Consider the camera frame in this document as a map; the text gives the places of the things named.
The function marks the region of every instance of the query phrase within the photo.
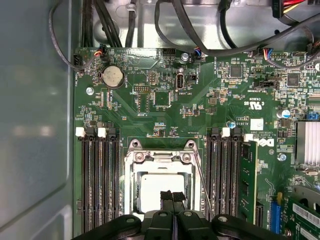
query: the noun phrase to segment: red wire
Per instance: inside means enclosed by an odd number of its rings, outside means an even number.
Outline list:
[[[303,3],[305,0],[289,0],[283,3],[284,6]]]

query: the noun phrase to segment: black cable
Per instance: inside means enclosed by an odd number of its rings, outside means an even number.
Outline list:
[[[131,0],[130,3],[136,4],[136,0]],[[126,48],[132,47],[134,33],[135,33],[135,27],[136,27],[136,13],[134,11],[129,11],[128,32],[127,32],[126,38],[125,38],[125,47]]]
[[[113,36],[114,42],[115,42],[115,46],[117,48],[122,48],[122,44],[115,26],[114,21],[112,20],[109,11],[106,8],[106,5],[104,3],[104,1],[102,0],[95,0],[97,2],[97,5],[100,7],[100,10],[102,11],[103,15],[104,15],[104,19],[107,23],[107,25],[110,28],[111,34]]]
[[[299,23],[297,20],[293,19],[292,17],[288,16],[287,14],[284,14],[281,18],[278,18],[278,20],[282,24],[285,24],[290,27],[295,26],[296,24]],[[304,34],[308,38],[308,41],[311,44],[313,44],[315,42],[315,37],[314,37],[314,34],[312,33],[312,31],[310,30],[310,28],[308,28],[307,26],[304,26],[301,29],[303,30]]]
[[[94,36],[93,36],[93,6],[92,6],[92,0],[86,0],[88,2],[87,4],[87,11],[86,11],[86,46],[88,48],[91,48],[94,46]]]
[[[224,9],[220,12],[220,28],[221,28],[221,33],[223,35],[224,40],[226,43],[229,45],[230,48],[236,49],[237,46],[235,45],[234,41],[232,41],[228,30],[227,30],[227,24],[226,24],[226,13],[227,10]]]
[[[155,26],[155,30],[158,33],[159,37],[161,38],[162,41],[164,41],[166,44],[168,44],[171,48],[178,49],[178,50],[186,52],[186,53],[193,53],[194,52],[193,48],[186,48],[186,47],[174,44],[161,31],[161,29],[159,27],[159,18],[160,18],[160,4],[162,4],[162,3],[171,3],[171,1],[170,0],[158,0],[155,4],[154,26]]]
[[[184,31],[191,38],[191,40],[201,49],[203,53],[207,54],[208,56],[215,56],[215,57],[231,56],[231,55],[239,54],[242,52],[249,52],[249,51],[256,50],[258,48],[267,46],[275,41],[278,41],[279,39],[287,36],[288,34],[306,25],[320,21],[320,13],[318,13],[312,17],[309,17],[306,20],[301,21],[297,25],[284,30],[283,32],[280,32],[279,34],[271,36],[262,41],[259,41],[250,45],[246,45],[243,47],[233,48],[233,49],[215,50],[215,49],[207,49],[206,46],[203,44],[198,34],[196,33],[194,27],[192,26],[192,23],[190,22],[190,19],[185,11],[185,8],[181,0],[172,0],[172,4]]]
[[[279,69],[300,69],[310,63],[312,63],[314,60],[317,59],[317,57],[320,56],[320,50],[318,50],[318,52],[316,52],[309,60],[305,61],[304,63],[301,63],[299,65],[295,65],[295,66],[284,66],[284,65],[280,65],[270,59],[267,60],[268,63],[270,63],[271,65],[279,68]]]
[[[83,0],[82,3],[82,20],[81,20],[81,47],[87,47],[87,14],[88,1]]]
[[[99,19],[100,19],[102,27],[103,27],[103,31],[106,35],[106,38],[108,39],[108,43],[109,43],[110,47],[116,48],[117,47],[116,42],[113,38],[113,35],[111,34],[111,31],[109,29],[109,25],[105,19],[105,16],[104,16],[103,12],[101,11],[100,6],[98,5],[98,0],[93,0],[93,4],[94,4],[96,12],[98,13]]]
[[[50,37],[53,43],[53,46],[56,50],[56,52],[58,53],[59,57],[72,69],[79,71],[79,72],[83,72],[85,68],[89,67],[91,65],[91,63],[95,60],[95,55],[93,55],[87,62],[85,65],[83,66],[75,66],[73,65],[71,62],[68,61],[68,59],[65,57],[65,55],[63,54],[63,52],[61,51],[57,38],[56,38],[56,34],[54,31],[54,22],[53,22],[53,18],[54,18],[54,13],[57,9],[57,7],[61,4],[61,0],[58,1],[51,9],[49,12],[49,20],[48,20],[48,24],[49,24],[49,32],[50,32]]]

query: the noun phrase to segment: logo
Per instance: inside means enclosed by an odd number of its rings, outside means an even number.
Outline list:
[[[250,106],[250,109],[252,110],[262,110],[262,106],[265,105],[265,102],[262,101],[261,103],[259,101],[245,101],[245,106]]]
[[[274,147],[275,146],[275,140],[272,138],[269,138],[269,139],[254,138],[253,140],[258,143],[258,146],[261,146],[261,147],[264,147],[264,146]]]

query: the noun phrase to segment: integrated circuit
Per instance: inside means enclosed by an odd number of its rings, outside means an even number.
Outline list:
[[[242,77],[242,67],[239,65],[232,65],[230,67],[230,78],[241,78]]]
[[[299,73],[288,73],[287,86],[288,87],[299,87],[300,74]]]

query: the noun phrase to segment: blue connector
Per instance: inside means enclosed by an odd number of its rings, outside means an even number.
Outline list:
[[[270,231],[275,234],[280,234],[281,206],[279,206],[275,201],[271,203],[270,216]]]
[[[306,115],[306,119],[307,120],[318,120],[319,119],[319,114],[310,112],[310,113],[308,113]]]

